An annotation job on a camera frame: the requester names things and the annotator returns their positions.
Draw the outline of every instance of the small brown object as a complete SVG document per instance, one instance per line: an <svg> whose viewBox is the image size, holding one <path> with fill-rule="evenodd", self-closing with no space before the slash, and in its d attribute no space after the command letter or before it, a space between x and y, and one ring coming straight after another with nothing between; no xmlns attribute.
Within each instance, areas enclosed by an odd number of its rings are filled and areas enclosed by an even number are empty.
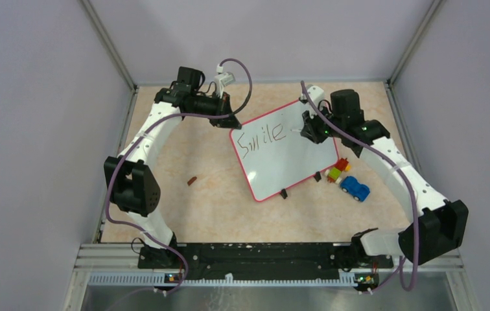
<svg viewBox="0 0 490 311"><path fill-rule="evenodd" d="M190 180L188 181L188 186L191 185L196 179L197 179L196 176L190 178Z"/></svg>

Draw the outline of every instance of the white panel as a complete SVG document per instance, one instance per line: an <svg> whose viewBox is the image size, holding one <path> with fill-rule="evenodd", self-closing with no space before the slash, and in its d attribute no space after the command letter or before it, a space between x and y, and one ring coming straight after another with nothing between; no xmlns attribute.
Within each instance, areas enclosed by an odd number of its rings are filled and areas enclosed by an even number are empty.
<svg viewBox="0 0 490 311"><path fill-rule="evenodd" d="M470 210L460 251L490 310L490 1L447 1L397 82L426 179Z"/></svg>
<svg viewBox="0 0 490 311"><path fill-rule="evenodd" d="M129 99L77 1L0 1L0 310L59 310Z"/></svg>
<svg viewBox="0 0 490 311"><path fill-rule="evenodd" d="M300 136L304 125L302 113L307 110L308 104L295 102L245 122L241 130L230 131L236 156L256 201L278 194L337 162L333 139L313 144Z"/></svg>
<svg viewBox="0 0 490 311"><path fill-rule="evenodd" d="M133 79L166 84L227 57L256 81L387 79L432 0L92 2Z"/></svg>

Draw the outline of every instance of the blue toy car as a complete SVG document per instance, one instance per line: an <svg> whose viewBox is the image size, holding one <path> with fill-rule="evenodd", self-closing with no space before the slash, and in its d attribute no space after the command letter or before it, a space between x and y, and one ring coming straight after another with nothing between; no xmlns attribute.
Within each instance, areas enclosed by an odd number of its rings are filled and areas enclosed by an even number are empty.
<svg viewBox="0 0 490 311"><path fill-rule="evenodd" d="M340 188L344 192L350 193L354 199L363 202L369 196L371 192L369 187L365 186L362 183L359 183L358 180L352 176L346 177L341 183Z"/></svg>

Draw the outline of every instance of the whiteboard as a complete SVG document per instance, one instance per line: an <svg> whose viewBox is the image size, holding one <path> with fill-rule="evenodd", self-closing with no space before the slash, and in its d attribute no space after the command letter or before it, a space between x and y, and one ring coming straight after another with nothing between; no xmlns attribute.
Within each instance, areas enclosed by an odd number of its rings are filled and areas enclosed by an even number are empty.
<svg viewBox="0 0 490 311"><path fill-rule="evenodd" d="M253 198L264 201L331 167L338 160L334 139L322 144L300 136L308 104L295 101L231 130L230 141Z"/></svg>

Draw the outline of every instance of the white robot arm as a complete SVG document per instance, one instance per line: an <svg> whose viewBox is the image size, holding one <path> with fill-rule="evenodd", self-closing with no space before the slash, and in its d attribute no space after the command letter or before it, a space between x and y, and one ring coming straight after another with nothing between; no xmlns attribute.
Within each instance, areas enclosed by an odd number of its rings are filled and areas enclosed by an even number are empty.
<svg viewBox="0 0 490 311"><path fill-rule="evenodd" d="M230 75L223 73L217 77ZM201 71L180 67L178 78L171 87L163 88L157 93L146 122L132 142L118 155L118 158L108 157L104 162L106 182L109 184L120 158L129 152L129 148L134 148L128 153L115 177L110 201L117 204L120 210L126 212L139 227L143 228L143 233L151 234L164 245L174 244L176 237L159 212L161 189L153 176L152 168L170 133L179 125L183 117L167 119L151 129L149 133L146 132L147 129L162 118L179 113L217 116L216 119L210 120L213 126L241 128L241 124L231 111L229 95L223 91L213 92L211 96L199 92L201 79L205 80ZM230 79L223 79L224 86L230 83L232 83ZM149 238L145 238L145 242L152 248L162 248Z"/></svg>
<svg viewBox="0 0 490 311"><path fill-rule="evenodd" d="M315 103L306 93L301 95L300 100L314 107ZM358 93L352 89L333 92L330 108L314 110L317 112L313 116L309 111L303 114L302 136L316 144L328 137L341 138L344 146L352 149L382 178L410 222L415 221L411 199L414 196L419 223L419 264L461 245L468 208L460 200L451 203L434 190L400 153L390 133L379 121L365 121ZM411 184L413 193L408 190L403 177ZM360 257L392 255L405 256L413 261L414 240L413 225L410 225L406 229L368 229L356 234L352 243Z"/></svg>

